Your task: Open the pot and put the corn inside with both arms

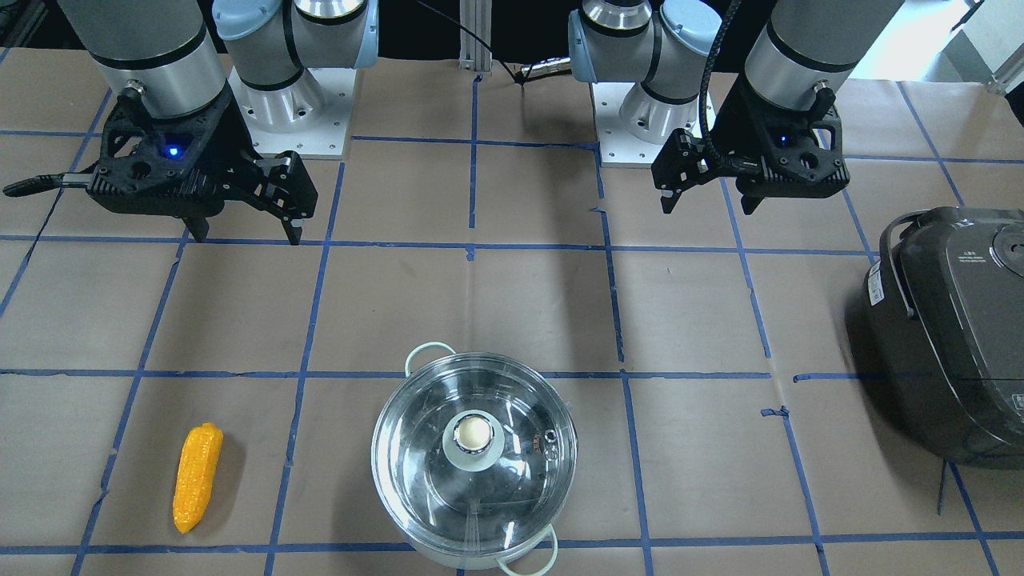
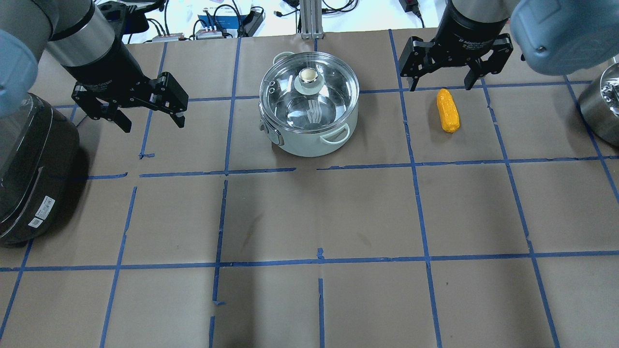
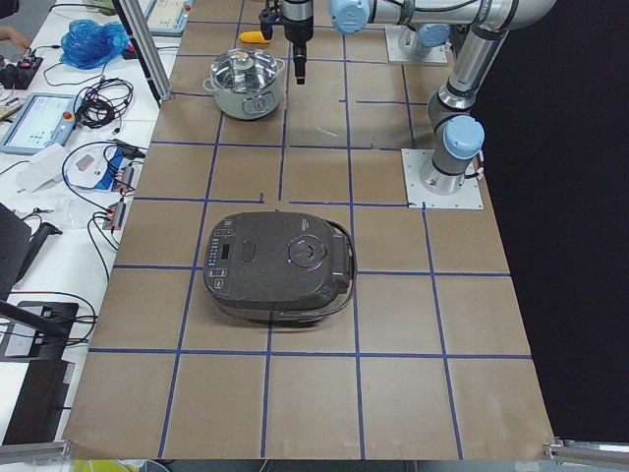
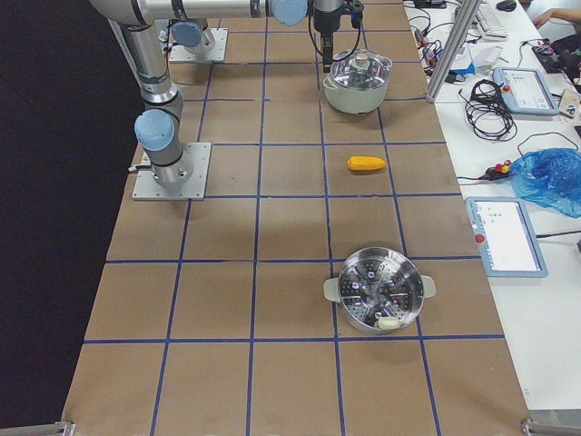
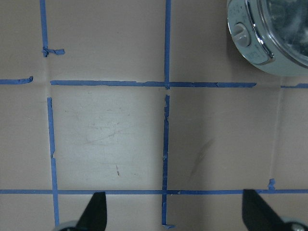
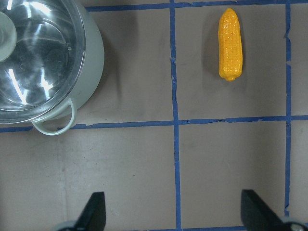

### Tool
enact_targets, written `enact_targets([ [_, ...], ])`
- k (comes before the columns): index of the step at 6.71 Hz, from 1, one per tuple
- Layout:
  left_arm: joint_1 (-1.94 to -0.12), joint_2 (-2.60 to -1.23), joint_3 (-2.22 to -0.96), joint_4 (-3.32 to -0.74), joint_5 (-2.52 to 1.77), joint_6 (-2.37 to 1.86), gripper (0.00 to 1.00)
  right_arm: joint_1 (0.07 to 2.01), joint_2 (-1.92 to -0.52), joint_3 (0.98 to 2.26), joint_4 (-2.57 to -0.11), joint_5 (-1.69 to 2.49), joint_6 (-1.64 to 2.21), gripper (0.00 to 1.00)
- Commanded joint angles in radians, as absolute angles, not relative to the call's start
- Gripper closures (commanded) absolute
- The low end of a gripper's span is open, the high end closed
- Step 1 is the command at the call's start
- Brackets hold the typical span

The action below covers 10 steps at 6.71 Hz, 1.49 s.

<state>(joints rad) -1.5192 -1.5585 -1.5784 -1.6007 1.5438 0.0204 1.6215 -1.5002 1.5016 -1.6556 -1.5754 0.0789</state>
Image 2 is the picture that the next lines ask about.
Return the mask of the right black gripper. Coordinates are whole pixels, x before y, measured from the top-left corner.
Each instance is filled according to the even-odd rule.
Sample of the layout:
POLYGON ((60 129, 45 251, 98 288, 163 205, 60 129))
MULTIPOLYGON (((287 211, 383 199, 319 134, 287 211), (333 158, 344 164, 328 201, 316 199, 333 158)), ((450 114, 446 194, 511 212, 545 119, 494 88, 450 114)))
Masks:
POLYGON ((410 37, 399 57, 399 75, 407 80, 409 91, 413 92, 421 77, 437 69, 468 66, 464 88, 470 90, 478 79, 489 73, 501 73, 512 52, 508 33, 483 42, 456 38, 440 43, 438 37, 425 42, 420 37, 410 37))

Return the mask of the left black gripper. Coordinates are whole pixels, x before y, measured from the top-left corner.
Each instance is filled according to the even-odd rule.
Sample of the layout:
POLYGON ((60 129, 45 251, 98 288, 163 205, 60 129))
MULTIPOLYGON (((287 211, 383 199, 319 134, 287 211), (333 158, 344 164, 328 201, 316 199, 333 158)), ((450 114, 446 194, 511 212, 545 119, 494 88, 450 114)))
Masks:
POLYGON ((145 107, 166 113, 178 128, 184 128, 184 112, 188 109, 189 96, 170 72, 162 72, 156 79, 142 76, 136 82, 108 84, 105 91, 94 92, 77 82, 72 99, 91 119, 106 119, 123 132, 129 133, 132 121, 122 108, 145 107))

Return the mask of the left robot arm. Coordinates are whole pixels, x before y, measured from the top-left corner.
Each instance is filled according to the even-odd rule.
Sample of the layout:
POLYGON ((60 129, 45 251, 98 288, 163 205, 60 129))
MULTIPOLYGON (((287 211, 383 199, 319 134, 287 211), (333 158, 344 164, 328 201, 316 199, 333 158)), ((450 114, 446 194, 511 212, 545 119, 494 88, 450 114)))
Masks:
POLYGON ((169 72, 148 78, 94 2, 3 0, 0 9, 2 116, 19 108, 47 51, 75 79, 71 98, 91 119, 130 132, 122 109, 145 107, 184 127, 187 92, 169 72))

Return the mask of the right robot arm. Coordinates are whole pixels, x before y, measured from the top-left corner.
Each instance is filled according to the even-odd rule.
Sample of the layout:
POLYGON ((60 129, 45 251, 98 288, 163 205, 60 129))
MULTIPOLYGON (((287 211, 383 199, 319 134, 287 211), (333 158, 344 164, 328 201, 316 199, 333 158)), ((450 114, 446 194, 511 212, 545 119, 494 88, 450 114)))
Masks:
POLYGON ((427 73, 467 66, 469 90, 501 73, 515 44, 536 73, 568 75, 614 57, 618 26, 616 0, 448 0, 433 40, 407 40, 399 75, 414 91, 427 73))

